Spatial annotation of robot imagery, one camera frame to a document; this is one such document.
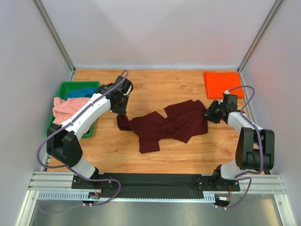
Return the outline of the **maroon t shirt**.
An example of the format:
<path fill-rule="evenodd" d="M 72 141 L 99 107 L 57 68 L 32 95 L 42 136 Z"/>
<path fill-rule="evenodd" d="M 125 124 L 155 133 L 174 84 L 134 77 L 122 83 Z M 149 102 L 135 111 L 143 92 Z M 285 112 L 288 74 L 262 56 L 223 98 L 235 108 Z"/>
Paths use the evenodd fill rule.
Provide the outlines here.
<path fill-rule="evenodd" d="M 187 143 L 191 137 L 208 132 L 204 115 L 206 107 L 199 101 L 188 100 L 164 108 L 166 117 L 158 112 L 128 119 L 126 114 L 117 116 L 121 131 L 132 131 L 139 137 L 139 152 L 151 153 L 160 150 L 159 141 L 175 139 Z"/>

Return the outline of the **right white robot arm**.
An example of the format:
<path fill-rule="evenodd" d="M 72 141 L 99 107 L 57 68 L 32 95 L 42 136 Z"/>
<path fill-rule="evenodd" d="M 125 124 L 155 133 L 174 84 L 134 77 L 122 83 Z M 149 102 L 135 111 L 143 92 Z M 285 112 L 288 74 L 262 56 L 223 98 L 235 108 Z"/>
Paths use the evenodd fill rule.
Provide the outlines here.
<path fill-rule="evenodd" d="M 275 133 L 252 122 L 238 110 L 238 97 L 223 94 L 222 101 L 214 100 L 204 117 L 215 124 L 224 121 L 239 134 L 235 158 L 214 170 L 218 178 L 235 181 L 246 174 L 270 171 L 275 164 Z"/>

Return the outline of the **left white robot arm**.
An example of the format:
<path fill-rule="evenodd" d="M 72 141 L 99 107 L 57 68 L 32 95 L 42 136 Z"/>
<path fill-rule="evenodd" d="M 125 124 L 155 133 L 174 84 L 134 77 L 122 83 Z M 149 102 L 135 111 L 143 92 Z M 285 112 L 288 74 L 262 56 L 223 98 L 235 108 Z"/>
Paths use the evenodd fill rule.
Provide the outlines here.
<path fill-rule="evenodd" d="M 130 80 L 118 76 L 114 83 L 101 85 L 90 100 L 72 117 L 48 128 L 47 153 L 64 167 L 75 171 L 73 189 L 100 189 L 99 170 L 83 156 L 80 139 L 90 126 L 105 112 L 126 113 L 130 93 L 134 87 Z"/>

